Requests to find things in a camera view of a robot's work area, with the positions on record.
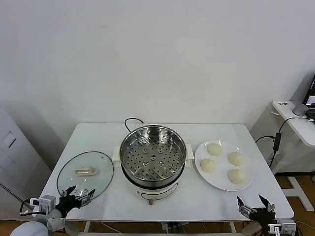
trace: white plate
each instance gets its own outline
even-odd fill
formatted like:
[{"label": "white plate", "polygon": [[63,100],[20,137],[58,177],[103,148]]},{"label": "white plate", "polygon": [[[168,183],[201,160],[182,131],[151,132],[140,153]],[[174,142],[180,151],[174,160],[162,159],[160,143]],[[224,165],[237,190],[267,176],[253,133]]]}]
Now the white plate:
[{"label": "white plate", "polygon": [[[221,156],[212,156],[207,151],[207,146],[209,144],[219,144],[222,146]],[[231,152],[237,151],[244,155],[244,164],[240,166],[232,165],[227,159],[227,155]],[[216,163],[216,170],[209,174],[204,172],[200,167],[201,160],[205,158],[210,158]],[[246,188],[253,179],[253,168],[252,162],[248,156],[237,146],[232,145],[226,141],[222,140],[210,140],[201,144],[195,153],[195,165],[201,176],[211,185],[225,191],[238,191]],[[243,184],[234,184],[228,177],[227,172],[232,169],[240,169],[246,175],[246,182]]]}]

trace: white cabinet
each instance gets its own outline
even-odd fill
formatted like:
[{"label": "white cabinet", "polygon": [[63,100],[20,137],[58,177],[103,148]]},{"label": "white cabinet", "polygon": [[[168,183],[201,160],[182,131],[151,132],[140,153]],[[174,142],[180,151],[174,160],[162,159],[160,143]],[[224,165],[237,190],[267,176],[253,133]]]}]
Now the white cabinet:
[{"label": "white cabinet", "polygon": [[0,109],[0,219],[18,219],[20,201],[39,197],[51,170],[13,119]]}]

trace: pot handle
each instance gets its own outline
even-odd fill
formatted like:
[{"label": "pot handle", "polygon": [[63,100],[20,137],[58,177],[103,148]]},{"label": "pot handle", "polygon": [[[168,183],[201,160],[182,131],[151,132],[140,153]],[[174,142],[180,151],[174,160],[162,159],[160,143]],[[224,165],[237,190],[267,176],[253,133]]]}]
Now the pot handle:
[{"label": "pot handle", "polygon": [[115,164],[115,167],[119,167],[120,164],[120,157],[119,157],[119,149],[120,146],[115,147],[114,152],[113,152],[113,157],[112,157],[112,161]]},{"label": "pot handle", "polygon": [[192,152],[192,147],[190,144],[186,144],[186,160],[193,160],[193,152]]}]

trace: white table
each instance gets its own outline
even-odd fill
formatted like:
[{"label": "white table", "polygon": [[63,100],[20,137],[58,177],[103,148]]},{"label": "white table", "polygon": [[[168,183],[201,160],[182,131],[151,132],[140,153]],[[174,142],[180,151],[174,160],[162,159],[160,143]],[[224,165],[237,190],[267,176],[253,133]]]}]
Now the white table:
[{"label": "white table", "polygon": [[[222,139],[238,145],[252,158],[254,178],[242,191],[227,192],[208,184],[196,171],[185,168],[179,186],[169,197],[155,201],[152,206],[128,188],[121,168],[115,168],[113,180],[106,191],[81,209],[73,209],[67,220],[116,222],[214,222],[247,220],[238,212],[237,198],[245,204],[262,207],[258,195],[276,205],[277,218],[292,218],[293,210],[280,189],[265,159],[255,145],[248,129],[241,124],[163,124],[177,131],[193,152],[206,140]],[[129,124],[130,129],[140,124]],[[42,195],[59,194],[57,176],[74,156],[97,150],[112,156],[128,134],[123,124],[81,123],[75,128],[58,160]]]},{"label": "white table", "polygon": [[[272,102],[272,105],[284,120],[290,117],[298,117],[292,112],[295,105],[291,101],[276,100]],[[315,148],[315,124],[313,122],[309,122],[307,119],[290,119],[286,123],[297,136],[292,136],[279,154],[275,156],[274,164],[271,167],[274,174],[290,161],[315,150],[311,149]],[[295,177],[288,177],[288,179],[293,188],[283,189],[284,194],[287,197],[299,197],[306,211],[314,211],[310,200]]]}]

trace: table leg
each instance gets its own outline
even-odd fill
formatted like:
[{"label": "table leg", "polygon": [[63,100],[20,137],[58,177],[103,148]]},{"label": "table leg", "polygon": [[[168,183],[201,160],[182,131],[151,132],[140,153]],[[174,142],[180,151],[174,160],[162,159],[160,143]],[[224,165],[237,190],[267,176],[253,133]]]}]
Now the table leg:
[{"label": "table leg", "polygon": [[306,211],[314,211],[310,200],[307,198],[303,189],[299,185],[295,177],[288,177],[293,188],[282,189],[286,197],[299,197]]},{"label": "table leg", "polygon": [[230,228],[231,228],[232,233],[236,233],[234,222],[230,221],[229,223],[230,223]]},{"label": "table leg", "polygon": [[251,236],[261,230],[261,226],[258,222],[252,221],[247,226],[245,226],[241,232],[244,236]]},{"label": "table leg", "polygon": [[68,235],[78,236],[79,229],[75,226],[73,221],[66,221],[64,227]]},{"label": "table leg", "polygon": [[88,233],[88,232],[89,232],[89,230],[90,230],[90,224],[91,224],[90,221],[87,221],[87,222],[85,223],[85,227],[84,227],[84,231],[83,231],[83,232],[85,232],[85,233]]}]

